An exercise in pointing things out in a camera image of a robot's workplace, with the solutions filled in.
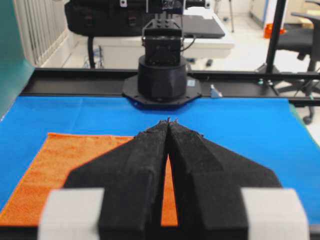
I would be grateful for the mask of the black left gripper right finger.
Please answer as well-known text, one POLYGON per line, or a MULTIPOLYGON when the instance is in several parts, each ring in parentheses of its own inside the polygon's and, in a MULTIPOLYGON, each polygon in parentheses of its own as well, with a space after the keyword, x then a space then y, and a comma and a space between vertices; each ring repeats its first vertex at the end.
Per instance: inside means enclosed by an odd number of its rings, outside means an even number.
POLYGON ((178 223, 193 240, 308 240, 295 190, 273 170, 170 122, 178 223))

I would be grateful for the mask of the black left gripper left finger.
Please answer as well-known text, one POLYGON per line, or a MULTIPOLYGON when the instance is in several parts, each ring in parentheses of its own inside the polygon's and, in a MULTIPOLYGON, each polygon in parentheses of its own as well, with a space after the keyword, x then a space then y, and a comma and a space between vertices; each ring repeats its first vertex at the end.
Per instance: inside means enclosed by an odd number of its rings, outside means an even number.
POLYGON ((168 122, 73 169, 50 192, 40 240, 143 240, 161 224, 168 122))

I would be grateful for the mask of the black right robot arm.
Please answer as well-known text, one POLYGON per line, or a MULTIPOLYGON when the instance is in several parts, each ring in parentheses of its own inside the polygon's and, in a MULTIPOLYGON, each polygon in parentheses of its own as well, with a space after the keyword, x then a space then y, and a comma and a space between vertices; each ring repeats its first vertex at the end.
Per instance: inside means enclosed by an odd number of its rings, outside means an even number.
MULTIPOLYGON (((183 27, 173 15, 208 0, 122 0, 122 8, 154 14, 142 29, 145 53, 129 78, 139 94, 155 103, 181 100, 188 90, 182 55, 183 27)), ((177 122, 168 125, 169 157, 178 222, 182 231, 204 240, 308 240, 309 223, 292 188, 275 173, 217 145, 177 122)))

